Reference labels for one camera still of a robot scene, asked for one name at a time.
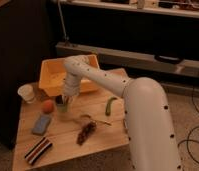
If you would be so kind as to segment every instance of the yellow tray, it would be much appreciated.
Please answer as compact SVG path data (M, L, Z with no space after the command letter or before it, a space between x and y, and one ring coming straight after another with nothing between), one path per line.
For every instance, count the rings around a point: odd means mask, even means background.
M88 55L88 57L90 65L99 68L96 55ZM42 61L39 88L43 89L48 96L58 96L62 93L63 79L66 76L66 70L63 65L64 59L56 58ZM97 84L84 78L81 81L80 92L95 91L98 88Z

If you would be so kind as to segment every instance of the wooden table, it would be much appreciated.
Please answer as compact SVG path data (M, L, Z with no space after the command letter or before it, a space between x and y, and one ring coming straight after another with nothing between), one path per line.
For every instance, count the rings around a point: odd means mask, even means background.
M116 69L112 72L126 75L124 69ZM118 98L113 101L111 116L108 117L105 115L106 103L114 95L99 88L95 92L80 94L66 114L60 115L55 109L51 114L52 121L44 135L53 143L53 147L38 159L34 166L28 165L24 155L42 139L41 136L31 134L31 129L41 113L41 102L48 98L37 88L37 84L34 84L34 87L36 102L33 104L23 102L21 106L13 171L29 170L128 144L128 136L123 124L123 100ZM96 120L106 121L112 125L98 123L96 132L82 146L79 146L76 143L78 133L82 125L88 122L87 119L80 118L82 114L89 114Z

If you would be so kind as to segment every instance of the orange ball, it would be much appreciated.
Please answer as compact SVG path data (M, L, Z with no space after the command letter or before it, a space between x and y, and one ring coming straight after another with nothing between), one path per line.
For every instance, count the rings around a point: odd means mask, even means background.
M54 103L52 100L45 100L42 103L42 112L45 114L52 113L54 111Z

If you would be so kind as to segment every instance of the plastic cup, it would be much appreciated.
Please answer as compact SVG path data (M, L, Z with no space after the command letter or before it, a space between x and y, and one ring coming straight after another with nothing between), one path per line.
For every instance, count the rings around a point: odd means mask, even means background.
M32 85L25 84L18 88L17 93L22 97L23 100L25 100L27 103L33 103L36 98L34 94L34 90Z

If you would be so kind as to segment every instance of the white object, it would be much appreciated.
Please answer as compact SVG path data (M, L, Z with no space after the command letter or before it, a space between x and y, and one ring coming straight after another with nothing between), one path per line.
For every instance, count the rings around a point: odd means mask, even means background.
M132 79L89 66L85 55L65 58L66 96L87 77L124 99L132 162L137 171L182 170L166 94L150 78Z
M33 103L36 98L32 85L25 84L18 88L17 93L25 100L27 103Z

